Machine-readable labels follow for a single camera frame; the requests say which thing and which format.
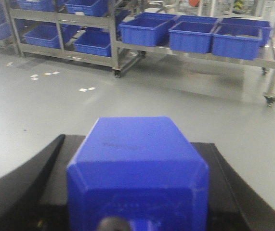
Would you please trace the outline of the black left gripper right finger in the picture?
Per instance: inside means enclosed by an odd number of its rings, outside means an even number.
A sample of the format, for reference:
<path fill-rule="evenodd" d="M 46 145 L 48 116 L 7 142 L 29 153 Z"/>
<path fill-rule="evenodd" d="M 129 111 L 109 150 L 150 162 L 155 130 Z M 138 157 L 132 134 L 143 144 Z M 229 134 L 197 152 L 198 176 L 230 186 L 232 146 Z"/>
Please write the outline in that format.
<path fill-rule="evenodd" d="M 231 167 L 215 144 L 192 144 L 210 167 L 207 230 L 275 231 L 275 210 Z"/>

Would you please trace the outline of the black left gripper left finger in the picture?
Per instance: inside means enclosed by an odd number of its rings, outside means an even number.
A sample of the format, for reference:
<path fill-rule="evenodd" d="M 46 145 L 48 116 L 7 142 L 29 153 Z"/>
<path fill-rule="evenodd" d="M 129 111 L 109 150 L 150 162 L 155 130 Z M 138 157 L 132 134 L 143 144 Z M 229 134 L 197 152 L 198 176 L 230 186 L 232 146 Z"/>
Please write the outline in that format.
<path fill-rule="evenodd" d="M 67 203 L 66 166 L 85 136 L 57 136 L 28 161 L 0 177 L 0 231 L 24 230 L 39 207 Z"/>

